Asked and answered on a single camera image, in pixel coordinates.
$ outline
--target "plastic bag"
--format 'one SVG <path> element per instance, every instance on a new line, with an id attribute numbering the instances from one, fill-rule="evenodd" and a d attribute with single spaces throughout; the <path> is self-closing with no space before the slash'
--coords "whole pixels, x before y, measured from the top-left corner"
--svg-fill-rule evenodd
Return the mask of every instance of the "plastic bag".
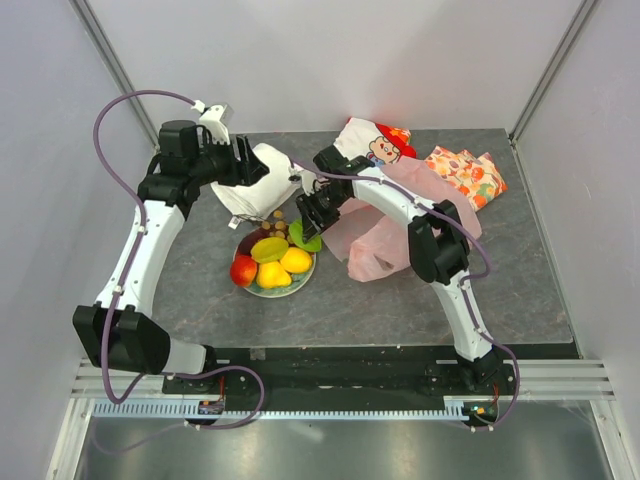
<path id="1" fill-rule="evenodd" d="M 462 225 L 475 238 L 480 237 L 480 222 L 467 198 L 425 162 L 402 157 L 398 163 L 380 168 L 391 180 L 416 195 L 436 203 L 453 202 Z M 406 225 L 357 199 L 345 202 L 340 208 L 340 220 L 322 238 L 338 260 L 349 259 L 349 276 L 359 282 L 384 278 L 409 266 Z"/>

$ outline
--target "gray stone table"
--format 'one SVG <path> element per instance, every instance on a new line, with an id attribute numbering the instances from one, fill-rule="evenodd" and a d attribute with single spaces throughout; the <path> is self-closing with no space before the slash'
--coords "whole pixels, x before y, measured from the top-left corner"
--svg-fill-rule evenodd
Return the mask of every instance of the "gray stone table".
<path id="1" fill-rule="evenodd" d="M 255 134 L 310 162 L 336 132 Z M 567 318 L 525 187 L 504 130 L 425 130 L 412 145 L 425 158 L 435 145 L 490 152 L 509 191 L 478 213 L 480 241 L 495 273 L 473 285 L 485 323 L 507 343 L 571 340 Z M 290 200 L 284 207 L 296 218 Z M 435 293 L 408 268 L 375 282 L 359 283 L 346 265 L 323 250 L 316 271 L 299 292 L 262 299 L 236 287 L 228 270 L 239 240 L 250 230 L 227 227 L 229 212 L 209 188 L 195 204 L 169 252 L 158 283 L 154 320 L 177 338 L 218 347 L 305 345 L 447 344 L 452 336 Z M 481 268 L 477 253 L 471 269 Z"/>

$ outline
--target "apple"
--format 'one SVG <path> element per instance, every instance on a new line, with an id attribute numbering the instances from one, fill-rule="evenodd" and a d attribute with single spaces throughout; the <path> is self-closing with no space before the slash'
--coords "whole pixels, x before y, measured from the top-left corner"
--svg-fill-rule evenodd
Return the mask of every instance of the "apple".
<path id="1" fill-rule="evenodd" d="M 248 255 L 236 255 L 231 264 L 229 276 L 231 281 L 239 287 L 248 287 L 258 274 L 258 264 Z"/>

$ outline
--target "white wall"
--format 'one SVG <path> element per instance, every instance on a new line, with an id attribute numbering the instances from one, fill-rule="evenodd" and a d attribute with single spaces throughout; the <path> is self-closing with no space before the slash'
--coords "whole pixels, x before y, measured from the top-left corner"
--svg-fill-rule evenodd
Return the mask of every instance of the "white wall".
<path id="1" fill-rule="evenodd" d="M 640 448 L 640 3 L 600 2 L 520 150 L 576 335 Z"/>
<path id="2" fill-rule="evenodd" d="M 118 92 L 69 3 L 4 0 L 0 22 L 0 477 L 40 480 L 81 355 L 71 315 L 107 280 L 133 206 L 93 153 Z M 133 115 L 106 123 L 117 168 L 141 175 Z"/>
<path id="3" fill-rule="evenodd" d="M 579 0 L 90 0 L 136 88 L 235 132 L 511 128 Z M 179 114 L 147 104 L 156 123 Z"/>

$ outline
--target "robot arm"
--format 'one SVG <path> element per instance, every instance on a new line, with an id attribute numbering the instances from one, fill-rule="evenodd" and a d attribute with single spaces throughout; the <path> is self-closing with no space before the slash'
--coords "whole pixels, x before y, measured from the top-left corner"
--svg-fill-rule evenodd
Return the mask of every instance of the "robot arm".
<path id="1" fill-rule="evenodd" d="M 118 370 L 159 374 L 196 374 L 215 364 L 211 347 L 171 338 L 152 318 L 153 297 L 169 249 L 187 220 L 200 188 L 217 181 L 223 185 L 252 185 L 269 169 L 251 150 L 248 140 L 238 136 L 237 159 L 222 120 L 228 110 L 214 105 L 202 110 L 201 124 L 172 121 L 160 129 L 158 153 L 138 186 L 144 202 L 146 226 L 136 209 L 133 225 L 110 280 L 92 306 L 78 306 L 73 325 L 91 360 L 100 366 L 100 350 L 107 306 L 119 294 L 109 332 L 109 366 Z M 201 140 L 198 130 L 202 130 Z M 119 284 L 136 237 L 144 232 L 129 275 Z"/>
<path id="2" fill-rule="evenodd" d="M 245 137 L 237 139 L 240 158 L 236 158 L 222 122 L 228 107 L 206 109 L 197 103 L 194 108 L 202 113 L 200 125 L 172 121 L 163 124 L 160 130 L 160 153 L 152 159 L 147 176 L 138 187 L 138 196 L 147 210 L 147 222 L 126 283 L 118 287 L 117 282 L 142 228 L 139 210 L 120 260 L 96 303 L 79 306 L 74 313 L 74 327 L 94 366 L 100 366 L 106 306 L 116 290 L 120 296 L 109 332 L 111 368 L 149 374 L 195 374 L 215 365 L 212 347 L 173 339 L 151 320 L 156 284 L 169 248 L 187 220 L 200 188 L 214 181 L 230 186 L 252 185 L 269 170 L 255 156 Z M 198 129 L 202 129 L 201 141 Z M 347 160 L 333 146 L 320 152 L 314 163 L 322 172 L 368 179 L 335 179 L 317 192 L 300 195 L 296 203 L 305 238 L 322 233 L 335 223 L 339 218 L 338 207 L 352 197 L 407 225 L 411 265 L 421 279 L 432 284 L 442 302 L 459 363 L 468 367 L 473 376 L 469 383 L 490 375 L 499 362 L 491 344 L 474 328 L 460 286 L 461 278 L 468 273 L 467 241 L 448 223 L 425 214 L 417 203 L 459 222 L 455 206 L 446 201 L 434 204 L 419 197 L 412 202 L 390 186 L 393 182 L 380 169 L 372 168 L 369 160 L 364 157 Z M 433 228 L 440 230 L 437 237 Z M 479 327 L 484 330 L 473 293 L 470 287 L 466 288 Z"/>
<path id="3" fill-rule="evenodd" d="M 477 378 L 488 374 L 484 370 L 493 367 L 487 367 L 487 361 L 481 360 L 492 352 L 492 345 L 476 329 L 461 287 L 461 279 L 469 274 L 467 240 L 449 224 L 425 213 L 417 204 L 439 211 L 460 223 L 455 206 L 451 202 L 434 204 L 419 196 L 413 196 L 411 201 L 400 192 L 402 187 L 386 177 L 379 168 L 372 168 L 369 160 L 358 157 L 349 161 L 334 146 L 320 152 L 314 158 L 314 163 L 329 174 L 363 179 L 330 180 L 319 191 L 297 198 L 298 208 L 303 215 L 305 238 L 322 233 L 333 225 L 339 218 L 338 207 L 352 197 L 373 205 L 399 224 L 406 225 L 411 266 L 421 279 L 431 284 L 438 295 L 453 332 L 458 356 L 475 370 Z M 432 228 L 440 230 L 437 237 Z M 479 328 L 486 332 L 473 291 L 470 285 L 464 288 Z"/>

